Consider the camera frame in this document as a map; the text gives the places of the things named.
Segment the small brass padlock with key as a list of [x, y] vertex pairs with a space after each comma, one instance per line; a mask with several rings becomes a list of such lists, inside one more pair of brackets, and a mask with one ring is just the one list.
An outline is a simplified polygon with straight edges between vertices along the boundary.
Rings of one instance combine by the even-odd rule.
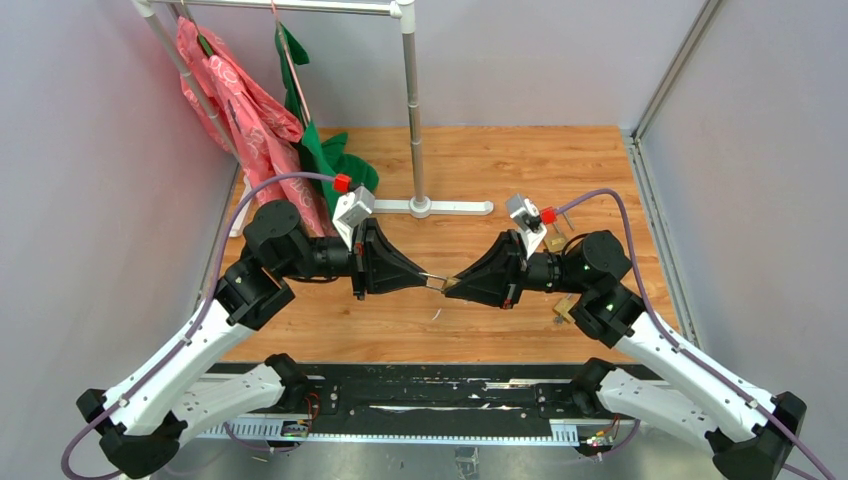
[[439, 292], [449, 290], [459, 283], [459, 279], [453, 276], [441, 276], [426, 272], [422, 272], [421, 275], [426, 280], [426, 288]]

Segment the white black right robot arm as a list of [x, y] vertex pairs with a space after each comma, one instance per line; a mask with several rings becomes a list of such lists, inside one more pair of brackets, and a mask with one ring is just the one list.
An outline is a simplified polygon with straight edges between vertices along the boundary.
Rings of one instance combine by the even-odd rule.
[[558, 253], [532, 255], [508, 230], [448, 280], [443, 294], [501, 309], [515, 306], [526, 290], [575, 295], [568, 313], [585, 336], [638, 360], [670, 386], [657, 388], [592, 358], [571, 381], [577, 413], [592, 418], [604, 410], [657, 427], [709, 454], [727, 479], [776, 478], [806, 404], [747, 382], [683, 338], [623, 284], [632, 269], [608, 230], [580, 235]]

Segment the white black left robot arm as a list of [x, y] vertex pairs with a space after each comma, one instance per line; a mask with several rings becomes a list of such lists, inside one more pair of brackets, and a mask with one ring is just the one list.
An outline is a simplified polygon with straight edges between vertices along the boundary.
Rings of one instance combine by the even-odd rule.
[[102, 452], [121, 474], [149, 476], [196, 436], [239, 415], [265, 408], [314, 409], [314, 389], [287, 354], [272, 355], [235, 379], [195, 389], [225, 353], [294, 300], [292, 281], [349, 278], [358, 299], [427, 282], [423, 269], [388, 241], [374, 218], [359, 221], [349, 237], [313, 237], [293, 203], [275, 200], [257, 210], [244, 238], [239, 259], [177, 334], [120, 384], [89, 389], [78, 398]]

